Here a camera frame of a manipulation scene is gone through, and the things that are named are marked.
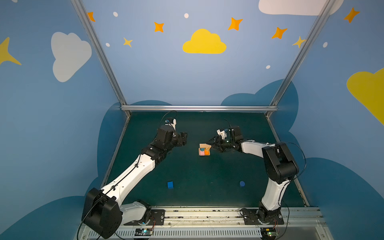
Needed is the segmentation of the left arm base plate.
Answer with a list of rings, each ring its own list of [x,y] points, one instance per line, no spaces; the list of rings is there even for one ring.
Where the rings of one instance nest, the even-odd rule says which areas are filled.
[[[154,209],[150,212],[147,212],[145,216],[138,221],[123,222],[124,226],[149,226],[155,223],[155,226],[163,226],[165,220],[165,210],[164,209]]]

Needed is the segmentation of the natural wood block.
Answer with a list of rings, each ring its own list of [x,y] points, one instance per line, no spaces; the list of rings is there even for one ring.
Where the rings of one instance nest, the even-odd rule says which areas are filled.
[[[212,146],[208,144],[199,144],[199,148],[201,149],[210,149]]]

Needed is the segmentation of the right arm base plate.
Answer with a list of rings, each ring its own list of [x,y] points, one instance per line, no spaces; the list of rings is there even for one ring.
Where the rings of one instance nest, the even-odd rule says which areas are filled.
[[[264,209],[240,209],[245,225],[283,225],[285,222],[281,209],[267,211]]]

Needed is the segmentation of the blue wood cube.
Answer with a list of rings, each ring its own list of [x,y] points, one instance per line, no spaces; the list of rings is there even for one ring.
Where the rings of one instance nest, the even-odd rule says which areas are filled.
[[[173,181],[167,182],[167,187],[168,187],[168,189],[173,189],[174,188]]]

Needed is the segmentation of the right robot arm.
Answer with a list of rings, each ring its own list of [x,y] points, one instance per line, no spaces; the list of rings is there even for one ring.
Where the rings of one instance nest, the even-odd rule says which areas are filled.
[[[217,135],[207,144],[220,153],[235,150],[264,159],[269,179],[256,216],[262,225],[279,222],[284,193],[299,173],[297,162],[288,146],[283,142],[268,144],[245,140],[238,126],[217,130]]]

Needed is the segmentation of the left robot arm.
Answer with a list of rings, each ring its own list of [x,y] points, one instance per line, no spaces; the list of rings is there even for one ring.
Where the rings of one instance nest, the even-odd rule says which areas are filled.
[[[174,147],[187,144],[188,134],[177,133],[176,124],[164,124],[153,141],[142,149],[137,159],[116,179],[101,189],[92,188],[86,195],[81,218],[100,237],[110,238],[121,224],[137,222],[146,225],[151,220],[151,206],[143,201],[125,205],[131,190],[150,173]]]

